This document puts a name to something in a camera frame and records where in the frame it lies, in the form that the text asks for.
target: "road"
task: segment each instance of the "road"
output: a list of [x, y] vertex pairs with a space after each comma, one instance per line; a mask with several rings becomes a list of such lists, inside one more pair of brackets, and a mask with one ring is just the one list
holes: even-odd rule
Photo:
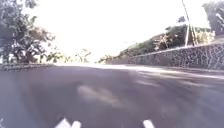
[[55, 66], [0, 72], [6, 128], [223, 128], [224, 73], [138, 66]]

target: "utility pole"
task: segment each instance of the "utility pole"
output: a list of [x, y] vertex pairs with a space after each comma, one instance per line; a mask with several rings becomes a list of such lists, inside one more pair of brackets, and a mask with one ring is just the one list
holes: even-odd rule
[[189, 37], [189, 32], [191, 30], [191, 34], [192, 34], [192, 37], [193, 37], [193, 45], [195, 45], [195, 32], [194, 32], [194, 29], [193, 27], [191, 26], [190, 24], [190, 18], [189, 18], [189, 15], [187, 13], [187, 8], [185, 6], [185, 3], [184, 3], [184, 0], [181, 0], [182, 4], [183, 4], [183, 7], [184, 7], [184, 11], [185, 11], [185, 17], [187, 19], [187, 31], [186, 31], [186, 36], [185, 36], [185, 47], [187, 46], [187, 43], [188, 43], [188, 37]]

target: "overexposed sky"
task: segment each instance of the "overexposed sky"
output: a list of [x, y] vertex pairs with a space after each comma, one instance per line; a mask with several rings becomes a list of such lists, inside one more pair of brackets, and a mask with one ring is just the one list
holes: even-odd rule
[[[196, 6], [204, 0], [185, 1]], [[184, 10], [181, 0], [39, 0], [33, 13], [64, 53], [86, 48], [99, 58], [160, 33]]]

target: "vegetation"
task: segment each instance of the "vegetation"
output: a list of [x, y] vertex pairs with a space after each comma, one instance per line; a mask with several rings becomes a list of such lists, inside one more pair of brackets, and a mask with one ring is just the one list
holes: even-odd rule
[[[183, 47], [185, 45], [187, 25], [185, 24], [185, 18], [183, 16], [177, 20], [176, 26], [169, 26], [165, 30], [165, 33], [158, 34], [147, 41], [130, 46], [129, 48], [121, 51], [118, 56], [104, 56], [100, 59], [99, 63], [113, 59], [122, 59], [172, 49], [175, 47]], [[209, 28], [194, 27], [194, 31], [195, 38], [193, 40], [192, 34], [189, 34], [188, 45], [193, 45], [193, 41], [197, 42], [197, 44], [202, 44], [209, 43], [214, 39], [214, 33]]]
[[46, 61], [48, 62], [82, 62], [88, 63], [88, 56], [91, 54], [87, 49], [82, 49], [80, 52], [75, 53], [74, 56], [66, 56], [59, 51], [51, 52], [48, 56], [46, 56]]
[[203, 4], [210, 26], [216, 35], [224, 34], [224, 1], [210, 1]]
[[35, 56], [44, 56], [54, 37], [34, 25], [37, 17], [23, 14], [34, 8], [34, 0], [19, 4], [17, 0], [0, 0], [0, 57], [4, 63], [34, 63]]

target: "white object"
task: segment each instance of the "white object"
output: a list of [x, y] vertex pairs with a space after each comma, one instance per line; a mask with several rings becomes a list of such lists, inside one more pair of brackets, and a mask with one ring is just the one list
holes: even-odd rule
[[64, 118], [55, 128], [81, 128], [81, 123], [79, 121], [74, 121], [71, 126], [68, 120]]
[[150, 120], [144, 120], [143, 125], [145, 128], [155, 128]]

